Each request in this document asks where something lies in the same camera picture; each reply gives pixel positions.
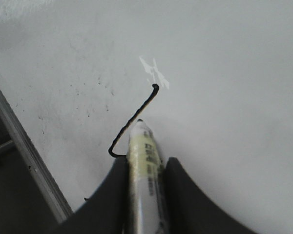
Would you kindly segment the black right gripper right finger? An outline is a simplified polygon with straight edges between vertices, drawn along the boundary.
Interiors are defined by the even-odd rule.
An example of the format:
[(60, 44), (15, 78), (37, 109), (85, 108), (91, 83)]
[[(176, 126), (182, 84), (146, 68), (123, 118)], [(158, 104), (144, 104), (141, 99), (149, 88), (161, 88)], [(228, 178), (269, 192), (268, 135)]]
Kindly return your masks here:
[(172, 234), (255, 233), (210, 200), (175, 157), (164, 169), (164, 188)]

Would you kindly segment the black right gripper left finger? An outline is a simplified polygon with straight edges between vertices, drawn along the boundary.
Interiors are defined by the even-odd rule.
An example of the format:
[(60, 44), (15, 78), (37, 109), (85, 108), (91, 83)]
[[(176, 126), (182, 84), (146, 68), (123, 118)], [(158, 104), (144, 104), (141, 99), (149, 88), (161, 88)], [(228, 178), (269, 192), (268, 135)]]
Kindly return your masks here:
[(126, 220), (128, 163), (118, 157), (94, 194), (52, 234), (121, 234)]

